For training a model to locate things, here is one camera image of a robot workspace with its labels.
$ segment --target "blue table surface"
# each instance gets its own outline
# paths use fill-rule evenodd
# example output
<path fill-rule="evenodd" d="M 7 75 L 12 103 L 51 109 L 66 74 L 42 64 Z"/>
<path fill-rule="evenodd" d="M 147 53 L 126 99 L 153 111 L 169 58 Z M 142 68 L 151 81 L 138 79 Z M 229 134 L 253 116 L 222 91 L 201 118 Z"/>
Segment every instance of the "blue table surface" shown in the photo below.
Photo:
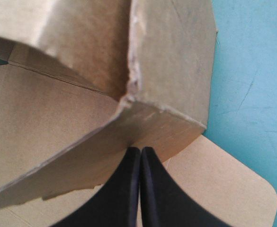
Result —
<path fill-rule="evenodd" d="M 213 0 L 213 7 L 219 32 L 204 135 L 277 192 L 277 0 Z"/>

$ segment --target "brown cardboard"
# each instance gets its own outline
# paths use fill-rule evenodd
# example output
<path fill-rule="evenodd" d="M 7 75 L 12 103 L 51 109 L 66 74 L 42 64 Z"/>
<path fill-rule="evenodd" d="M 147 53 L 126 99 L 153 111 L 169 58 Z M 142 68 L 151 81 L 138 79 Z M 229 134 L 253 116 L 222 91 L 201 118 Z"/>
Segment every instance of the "brown cardboard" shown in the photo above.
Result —
<path fill-rule="evenodd" d="M 0 2 L 0 42 L 13 46 L 0 66 L 0 186 L 16 179 L 0 208 L 102 184 L 131 145 L 165 161 L 206 128 L 211 2 L 131 4 Z"/>
<path fill-rule="evenodd" d="M 164 165 L 187 194 L 228 224 L 272 226 L 277 210 L 277 195 L 272 186 L 205 137 L 199 136 Z M 86 202 L 98 189 L 0 209 L 0 227 L 49 226 Z M 137 222 L 141 226 L 140 213 Z"/>

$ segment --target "cardboard panel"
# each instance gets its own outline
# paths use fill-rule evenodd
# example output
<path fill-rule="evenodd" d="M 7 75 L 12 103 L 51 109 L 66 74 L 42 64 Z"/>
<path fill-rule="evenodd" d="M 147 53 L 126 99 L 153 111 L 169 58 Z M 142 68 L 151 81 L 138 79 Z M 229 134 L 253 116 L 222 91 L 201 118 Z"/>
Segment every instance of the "cardboard panel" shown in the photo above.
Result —
<path fill-rule="evenodd" d="M 273 225 L 274 188 L 206 137 L 173 157 L 167 170 L 187 194 L 231 226 Z"/>
<path fill-rule="evenodd" d="M 187 194 L 232 226 L 272 226 L 277 210 L 277 195 L 272 186 L 205 137 L 199 136 L 164 165 Z M 1 209 L 0 227 L 7 223 L 47 227 L 77 209 L 98 189 L 73 191 L 50 200 L 36 199 Z M 140 213 L 137 222 L 141 227 Z"/>
<path fill-rule="evenodd" d="M 116 105 L 90 90 L 0 66 L 0 186 L 104 124 Z"/>
<path fill-rule="evenodd" d="M 0 37 L 55 58 L 118 100 L 128 80 L 130 4 L 129 0 L 1 0 Z"/>
<path fill-rule="evenodd" d="M 216 27 L 209 0 L 134 0 L 130 73 L 137 99 L 206 126 Z"/>

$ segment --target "cardboard box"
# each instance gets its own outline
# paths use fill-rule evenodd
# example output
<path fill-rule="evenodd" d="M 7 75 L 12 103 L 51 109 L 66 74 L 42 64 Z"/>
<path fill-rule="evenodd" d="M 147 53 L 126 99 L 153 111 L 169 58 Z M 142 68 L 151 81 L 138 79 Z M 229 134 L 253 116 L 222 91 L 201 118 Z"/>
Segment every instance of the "cardboard box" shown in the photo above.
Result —
<path fill-rule="evenodd" d="M 152 146 L 162 161 L 186 148 L 206 128 L 215 37 L 209 0 L 1 0 L 0 186 L 12 181 L 0 208 L 94 188 L 130 145 Z M 266 212 L 259 224 L 270 225 L 276 195 L 257 182 L 271 208 L 255 217 Z M 0 212 L 46 226 L 94 192 Z M 62 212 L 51 218 L 53 206 Z"/>

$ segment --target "corrugated cardboard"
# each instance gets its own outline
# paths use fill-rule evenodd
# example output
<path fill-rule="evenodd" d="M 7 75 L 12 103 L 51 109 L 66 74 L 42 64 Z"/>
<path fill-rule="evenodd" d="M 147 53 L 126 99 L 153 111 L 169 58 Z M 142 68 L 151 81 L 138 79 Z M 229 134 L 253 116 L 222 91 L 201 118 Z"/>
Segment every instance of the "corrugated cardboard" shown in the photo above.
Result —
<path fill-rule="evenodd" d="M 130 145 L 182 151 L 206 128 L 215 37 L 209 0 L 0 1 L 0 208 L 102 184 Z"/>

